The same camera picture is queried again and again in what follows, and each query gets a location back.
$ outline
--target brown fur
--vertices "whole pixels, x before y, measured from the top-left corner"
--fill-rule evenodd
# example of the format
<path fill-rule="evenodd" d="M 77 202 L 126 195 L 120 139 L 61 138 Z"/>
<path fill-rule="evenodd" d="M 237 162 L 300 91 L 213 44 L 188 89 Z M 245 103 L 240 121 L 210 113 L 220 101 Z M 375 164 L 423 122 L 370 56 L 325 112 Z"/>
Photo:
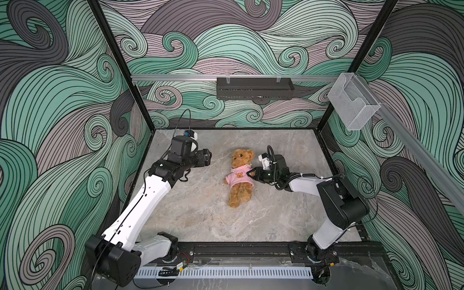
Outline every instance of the brown fur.
<path fill-rule="evenodd" d="M 252 150 L 237 149 L 232 153 L 232 168 L 251 163 L 253 158 L 255 158 L 255 153 Z M 232 186 L 229 206 L 238 207 L 241 202 L 249 201 L 252 192 L 253 185 L 248 182 L 241 182 Z"/>

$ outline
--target teddy bear's head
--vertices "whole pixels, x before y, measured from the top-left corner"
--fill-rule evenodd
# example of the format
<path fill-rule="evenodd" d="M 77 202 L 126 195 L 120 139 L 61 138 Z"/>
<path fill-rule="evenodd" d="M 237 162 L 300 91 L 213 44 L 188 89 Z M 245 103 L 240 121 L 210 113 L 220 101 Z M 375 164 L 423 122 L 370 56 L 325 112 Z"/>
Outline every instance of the teddy bear's head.
<path fill-rule="evenodd" d="M 253 150 L 237 149 L 232 153 L 232 168 L 251 163 L 255 158 Z"/>

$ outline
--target stuffed animal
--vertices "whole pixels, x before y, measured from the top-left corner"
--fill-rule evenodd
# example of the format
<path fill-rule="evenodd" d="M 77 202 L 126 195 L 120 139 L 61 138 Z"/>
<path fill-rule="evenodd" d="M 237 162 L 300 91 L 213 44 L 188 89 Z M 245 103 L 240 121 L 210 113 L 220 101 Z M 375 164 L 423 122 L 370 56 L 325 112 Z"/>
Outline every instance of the stuffed animal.
<path fill-rule="evenodd" d="M 237 149 L 232 153 L 232 173 L 226 177 L 226 184 L 231 185 L 230 207 L 238 207 L 241 202 L 247 202 L 251 198 L 255 185 L 246 173 L 251 170 L 253 158 L 255 153 L 252 150 Z"/>

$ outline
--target side wall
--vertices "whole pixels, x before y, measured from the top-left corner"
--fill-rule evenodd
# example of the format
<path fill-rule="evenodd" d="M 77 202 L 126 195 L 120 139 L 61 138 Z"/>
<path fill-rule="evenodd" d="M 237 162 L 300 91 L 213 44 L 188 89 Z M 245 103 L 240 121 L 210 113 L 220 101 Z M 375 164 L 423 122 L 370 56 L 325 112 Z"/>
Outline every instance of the side wall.
<path fill-rule="evenodd" d="M 429 2 L 391 14 L 358 74 L 464 188 L 464 3 Z M 322 133 L 371 217 L 379 207 L 365 227 L 405 289 L 461 290 L 464 218 L 413 153 L 379 116 L 348 132 L 334 112 Z"/>
<path fill-rule="evenodd" d="M 100 0 L 133 74 L 338 75 L 384 4 L 368 2 Z M 254 103 L 217 100 L 213 82 L 138 85 L 158 128 L 175 126 L 187 108 L 194 127 L 314 128 L 331 87 L 296 83 L 296 99 Z"/>
<path fill-rule="evenodd" d="M 86 0 L 0 2 L 2 289 L 82 289 L 150 137 Z"/>

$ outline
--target white wire mesh bin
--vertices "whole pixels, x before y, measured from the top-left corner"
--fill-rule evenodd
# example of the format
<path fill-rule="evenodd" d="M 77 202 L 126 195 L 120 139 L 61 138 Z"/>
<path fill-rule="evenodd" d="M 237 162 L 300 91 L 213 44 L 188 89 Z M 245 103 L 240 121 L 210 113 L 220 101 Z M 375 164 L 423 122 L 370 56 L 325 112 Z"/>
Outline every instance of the white wire mesh bin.
<path fill-rule="evenodd" d="M 369 103 L 361 91 L 369 90 L 374 103 Z M 352 72 L 343 72 L 329 92 L 329 100 L 347 130 L 361 130 L 380 108 L 368 84 Z"/>

